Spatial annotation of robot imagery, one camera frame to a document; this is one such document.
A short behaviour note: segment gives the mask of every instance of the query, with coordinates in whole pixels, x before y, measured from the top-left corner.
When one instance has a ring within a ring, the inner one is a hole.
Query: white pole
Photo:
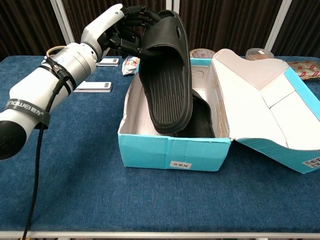
[[[281,29],[282,23],[284,22],[289,7],[291,5],[291,2],[292,0],[282,0],[281,6],[278,11],[278,15],[276,16],[276,19],[274,21],[272,30],[270,32],[268,41],[266,42],[264,49],[268,51],[272,50],[277,39],[278,33]]]
[[[165,0],[165,9],[172,10],[172,1],[173,0]]]
[[[179,14],[180,0],[173,0],[173,11]]]
[[[75,38],[74,35],[72,33],[70,24],[69,24],[69,20],[65,11],[65,7],[64,4],[62,2],[62,0],[50,0],[54,13],[55,13],[55,17],[58,20],[60,29],[62,31],[62,35],[64,37],[65,43],[68,45],[70,43],[74,43],[75,42]]]

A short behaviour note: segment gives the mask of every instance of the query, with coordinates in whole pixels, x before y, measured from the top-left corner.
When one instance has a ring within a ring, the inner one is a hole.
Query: black cable
[[[52,91],[51,98],[45,108],[46,112],[50,112],[50,109],[52,107],[52,104],[54,103],[54,100],[56,98],[56,95],[59,93],[60,90],[57,91],[57,86],[61,89],[64,80],[62,78],[59,79],[58,83],[56,84],[56,87]],[[33,193],[32,193],[32,201],[31,201],[31,206],[28,214],[28,218],[25,224],[23,236],[21,240],[26,240],[26,236],[28,233],[28,230],[30,228],[31,220],[32,220],[32,215],[34,213],[35,205],[36,205],[36,199],[37,199],[37,193],[38,193],[38,183],[39,183],[39,166],[40,166],[40,152],[41,152],[41,145],[42,145],[42,138],[44,136],[44,130],[45,130],[45,125],[41,123],[40,126],[40,131],[38,135],[38,142],[36,144],[36,154],[35,154],[35,168],[34,168],[34,184],[33,184]]]

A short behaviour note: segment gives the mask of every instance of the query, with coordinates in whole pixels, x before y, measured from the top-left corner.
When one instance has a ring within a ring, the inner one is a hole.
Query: box flap
[[[229,137],[267,139],[295,150],[320,149],[320,102],[282,60],[245,60],[229,49],[211,61]]]
[[[294,150],[261,138],[242,138],[238,141],[299,173],[320,169],[320,153],[317,150]]]

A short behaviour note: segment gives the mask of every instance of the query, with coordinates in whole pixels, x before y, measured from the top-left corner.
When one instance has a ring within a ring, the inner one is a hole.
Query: black strap
[[[58,74],[56,74],[56,72],[53,71],[50,67],[45,66],[45,65],[40,65],[39,68],[42,68],[42,69],[45,69],[45,70],[49,71],[49,72],[50,72],[51,74],[53,74],[57,79],[59,79]],[[70,89],[68,83],[67,83],[67,82],[64,82],[64,83],[63,83],[63,86],[64,86],[65,89],[67,90],[68,95],[70,95],[70,94],[71,94],[71,89]]]
[[[29,115],[30,117],[36,119],[40,123],[43,123],[45,125],[45,129],[49,127],[51,117],[50,113],[38,107],[37,105],[34,105],[31,102],[12,98],[6,103],[5,110],[7,109],[17,110],[19,112]]]
[[[47,57],[45,61],[51,66],[51,68],[54,68],[54,65],[59,66],[64,71],[64,73],[68,76],[68,80],[71,82],[73,90],[77,88],[77,84],[74,77],[70,74],[70,72],[68,72],[68,70],[64,66],[54,61],[51,57]]]

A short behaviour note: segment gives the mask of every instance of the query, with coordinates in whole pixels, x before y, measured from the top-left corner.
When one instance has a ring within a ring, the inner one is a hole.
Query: small white device
[[[98,67],[118,67],[119,58],[103,58],[96,64]]]
[[[110,93],[112,84],[110,81],[83,81],[74,93]]]

